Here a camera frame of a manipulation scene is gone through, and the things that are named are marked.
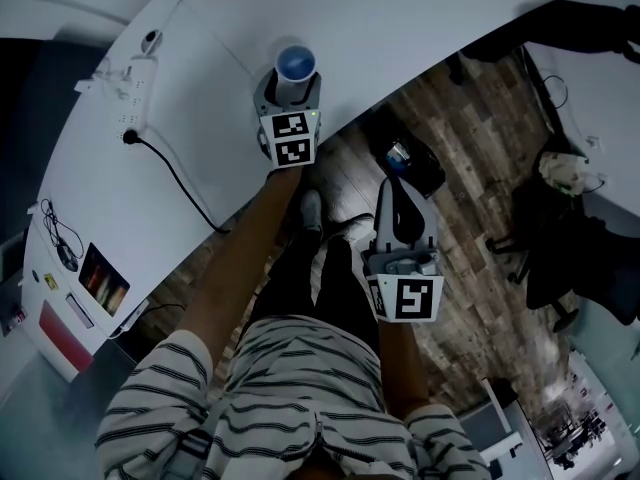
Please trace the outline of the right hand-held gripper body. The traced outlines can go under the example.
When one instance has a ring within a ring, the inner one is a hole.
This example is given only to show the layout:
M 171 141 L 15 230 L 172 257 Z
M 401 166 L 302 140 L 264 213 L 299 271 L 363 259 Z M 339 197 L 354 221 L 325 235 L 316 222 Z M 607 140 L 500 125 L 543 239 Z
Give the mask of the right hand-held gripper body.
M 397 250 L 363 256 L 376 318 L 384 322 L 434 322 L 444 277 L 435 250 Z

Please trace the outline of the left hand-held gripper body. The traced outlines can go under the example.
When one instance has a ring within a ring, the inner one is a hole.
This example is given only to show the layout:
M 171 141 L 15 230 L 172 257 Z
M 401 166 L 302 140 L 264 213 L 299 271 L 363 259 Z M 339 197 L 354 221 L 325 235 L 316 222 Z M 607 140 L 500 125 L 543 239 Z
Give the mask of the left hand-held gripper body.
M 283 110 L 267 103 L 258 105 L 258 143 L 273 168 L 315 162 L 320 116 L 317 109 Z

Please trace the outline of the red plastic cup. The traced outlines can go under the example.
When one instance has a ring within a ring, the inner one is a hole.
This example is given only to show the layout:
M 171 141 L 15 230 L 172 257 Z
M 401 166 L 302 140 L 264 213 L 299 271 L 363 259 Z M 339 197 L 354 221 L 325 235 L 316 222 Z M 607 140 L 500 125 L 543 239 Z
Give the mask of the red plastic cup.
M 277 73 L 277 102 L 288 107 L 301 101 L 316 73 L 313 52 L 303 45 L 287 46 L 278 53 L 274 67 Z

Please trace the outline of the person's right forearm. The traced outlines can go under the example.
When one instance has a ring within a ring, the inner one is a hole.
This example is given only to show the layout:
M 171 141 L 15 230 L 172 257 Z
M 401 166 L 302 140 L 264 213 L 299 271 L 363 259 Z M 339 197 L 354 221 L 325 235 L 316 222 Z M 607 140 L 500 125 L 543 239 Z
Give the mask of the person's right forearm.
M 379 358 L 382 388 L 388 412 L 404 420 L 430 403 L 425 370 L 413 327 L 380 321 Z

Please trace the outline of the person's left forearm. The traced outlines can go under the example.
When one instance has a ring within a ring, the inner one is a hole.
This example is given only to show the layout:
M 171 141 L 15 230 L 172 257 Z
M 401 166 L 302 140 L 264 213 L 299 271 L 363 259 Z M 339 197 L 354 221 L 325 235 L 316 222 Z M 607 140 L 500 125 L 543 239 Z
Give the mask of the person's left forearm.
M 303 169 L 273 172 L 207 265 L 178 328 L 196 335 L 217 365 L 264 273 Z

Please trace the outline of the person's white shoe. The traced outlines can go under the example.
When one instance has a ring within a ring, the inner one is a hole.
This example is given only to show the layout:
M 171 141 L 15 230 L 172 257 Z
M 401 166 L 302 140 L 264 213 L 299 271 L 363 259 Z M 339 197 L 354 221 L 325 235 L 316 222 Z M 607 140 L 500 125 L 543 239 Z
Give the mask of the person's white shoe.
M 322 199 L 319 192 L 310 189 L 300 202 L 300 215 L 304 230 L 322 232 Z
M 374 216 L 371 213 L 361 213 L 341 222 L 331 221 L 325 229 L 325 240 L 343 238 L 354 244 L 371 236 L 373 225 Z

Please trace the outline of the person's black trousers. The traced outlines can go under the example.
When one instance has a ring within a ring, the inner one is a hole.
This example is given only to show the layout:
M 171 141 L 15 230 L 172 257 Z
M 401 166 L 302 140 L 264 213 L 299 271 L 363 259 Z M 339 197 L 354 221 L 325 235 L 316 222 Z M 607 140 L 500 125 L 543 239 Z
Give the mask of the person's black trousers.
M 365 290 L 352 271 L 352 250 L 341 237 L 329 240 L 320 291 L 311 296 L 311 267 L 321 245 L 318 231 L 305 230 L 271 267 L 248 323 L 298 315 L 338 327 L 363 341 L 377 337 L 377 321 Z

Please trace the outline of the blue crumpled wrapper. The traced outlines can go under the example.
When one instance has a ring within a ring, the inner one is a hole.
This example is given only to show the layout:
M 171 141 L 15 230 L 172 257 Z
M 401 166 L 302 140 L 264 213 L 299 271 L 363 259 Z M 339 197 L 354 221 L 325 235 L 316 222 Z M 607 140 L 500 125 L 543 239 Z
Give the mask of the blue crumpled wrapper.
M 400 140 L 391 145 L 385 154 L 385 160 L 397 176 L 402 176 L 411 167 L 411 155 Z

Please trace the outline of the long white power strip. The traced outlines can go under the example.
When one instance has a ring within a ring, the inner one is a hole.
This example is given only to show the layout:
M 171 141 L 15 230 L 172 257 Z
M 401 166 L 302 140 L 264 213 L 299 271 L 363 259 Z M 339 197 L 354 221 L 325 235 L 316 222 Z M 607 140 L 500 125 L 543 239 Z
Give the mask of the long white power strip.
M 109 126 L 124 144 L 142 142 L 156 77 L 154 57 L 134 56 L 122 67 L 113 67 L 105 57 L 88 79 L 79 80 L 74 90 L 102 101 L 109 113 Z

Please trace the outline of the person's striped shirt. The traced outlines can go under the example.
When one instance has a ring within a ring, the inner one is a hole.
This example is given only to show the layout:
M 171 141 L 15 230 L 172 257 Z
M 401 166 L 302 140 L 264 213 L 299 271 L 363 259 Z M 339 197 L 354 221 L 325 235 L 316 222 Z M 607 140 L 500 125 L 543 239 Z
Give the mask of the person's striped shirt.
M 105 480 L 285 480 L 319 451 L 346 475 L 491 480 L 449 408 L 392 416 L 371 348 L 319 320 L 254 323 L 218 396 L 212 375 L 196 335 L 179 330 L 160 342 L 101 423 Z

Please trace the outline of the black mesh office chair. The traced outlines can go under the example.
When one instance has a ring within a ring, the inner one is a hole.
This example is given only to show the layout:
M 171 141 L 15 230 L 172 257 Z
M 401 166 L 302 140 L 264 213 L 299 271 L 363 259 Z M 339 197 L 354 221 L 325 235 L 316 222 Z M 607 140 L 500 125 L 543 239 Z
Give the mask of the black mesh office chair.
M 603 220 L 585 215 L 580 197 L 538 179 L 514 189 L 512 200 L 511 232 L 485 245 L 495 255 L 525 255 L 521 269 L 508 280 L 527 282 L 529 309 L 552 306 L 558 333 L 578 315 L 560 302 L 572 292 L 604 307 L 625 326 L 640 321 L 640 238 L 607 230 Z

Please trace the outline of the white green printed bag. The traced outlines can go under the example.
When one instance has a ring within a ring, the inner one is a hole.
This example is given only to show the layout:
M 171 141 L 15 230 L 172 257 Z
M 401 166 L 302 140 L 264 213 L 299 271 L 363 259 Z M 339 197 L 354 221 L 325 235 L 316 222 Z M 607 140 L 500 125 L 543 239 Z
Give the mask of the white green printed bag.
M 551 188 L 567 196 L 575 197 L 584 192 L 589 175 L 589 159 L 584 156 L 543 152 L 538 172 Z

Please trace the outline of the frosted glass door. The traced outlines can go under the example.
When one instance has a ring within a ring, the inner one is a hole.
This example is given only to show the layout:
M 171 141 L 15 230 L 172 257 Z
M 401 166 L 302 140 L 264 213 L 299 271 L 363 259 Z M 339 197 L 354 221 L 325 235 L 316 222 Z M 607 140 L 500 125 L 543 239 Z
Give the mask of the frosted glass door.
M 578 350 L 617 404 L 628 424 L 640 424 L 640 322 L 622 325 L 599 304 L 579 298 L 568 331 Z

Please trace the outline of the dark gray desk divider panel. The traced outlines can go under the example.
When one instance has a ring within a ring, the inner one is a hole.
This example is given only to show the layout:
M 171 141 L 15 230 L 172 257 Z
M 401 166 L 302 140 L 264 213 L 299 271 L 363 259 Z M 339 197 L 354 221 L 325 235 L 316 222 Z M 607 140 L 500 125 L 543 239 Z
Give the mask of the dark gray desk divider panel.
M 58 137 L 106 54 L 62 41 L 0 39 L 0 244 L 29 225 Z

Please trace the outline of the black office chair with hanger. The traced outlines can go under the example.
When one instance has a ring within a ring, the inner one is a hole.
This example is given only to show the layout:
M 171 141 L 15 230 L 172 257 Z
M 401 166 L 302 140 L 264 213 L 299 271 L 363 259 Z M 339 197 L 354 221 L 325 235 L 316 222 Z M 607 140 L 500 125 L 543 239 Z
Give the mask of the black office chair with hanger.
M 467 45 L 461 53 L 495 63 L 527 42 L 577 53 L 613 52 L 640 64 L 640 6 L 553 0 Z

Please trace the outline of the white framed smartphone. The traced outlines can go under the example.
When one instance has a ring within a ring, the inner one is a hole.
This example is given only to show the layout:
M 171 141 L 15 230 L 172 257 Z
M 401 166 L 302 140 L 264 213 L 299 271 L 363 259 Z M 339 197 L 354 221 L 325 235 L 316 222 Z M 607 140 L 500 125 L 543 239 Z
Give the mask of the white framed smartphone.
M 66 295 L 65 300 L 86 329 L 94 327 L 94 322 L 90 318 L 89 314 L 85 311 L 85 309 L 76 300 L 73 293 L 69 292 Z

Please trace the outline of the black wired mouse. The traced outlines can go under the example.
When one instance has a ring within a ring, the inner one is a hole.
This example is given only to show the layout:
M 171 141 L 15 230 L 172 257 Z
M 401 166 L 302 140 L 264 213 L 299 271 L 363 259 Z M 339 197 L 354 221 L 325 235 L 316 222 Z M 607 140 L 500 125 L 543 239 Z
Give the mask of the black wired mouse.
M 59 220 L 53 203 L 44 198 L 40 201 L 43 224 L 62 265 L 70 272 L 77 272 L 84 257 L 85 247 L 80 235 L 69 225 Z

